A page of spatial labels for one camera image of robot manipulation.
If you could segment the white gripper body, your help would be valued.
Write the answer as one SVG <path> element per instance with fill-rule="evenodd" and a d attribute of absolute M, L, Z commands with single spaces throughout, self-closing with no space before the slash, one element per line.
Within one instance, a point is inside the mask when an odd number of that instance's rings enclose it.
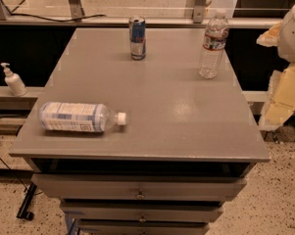
<path fill-rule="evenodd" d="M 289 63 L 295 63 L 295 5 L 283 18 L 278 40 L 278 56 Z"/>

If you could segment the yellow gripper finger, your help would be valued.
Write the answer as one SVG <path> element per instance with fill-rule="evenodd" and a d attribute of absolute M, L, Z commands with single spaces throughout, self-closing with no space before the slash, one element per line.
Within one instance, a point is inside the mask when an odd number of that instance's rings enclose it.
<path fill-rule="evenodd" d="M 258 122 L 264 131 L 275 131 L 283 126 L 295 112 L 295 63 L 284 71 L 275 70 L 271 77 Z"/>
<path fill-rule="evenodd" d="M 261 34 L 256 43 L 265 47 L 276 47 L 281 23 L 274 24 L 270 29 Z"/>

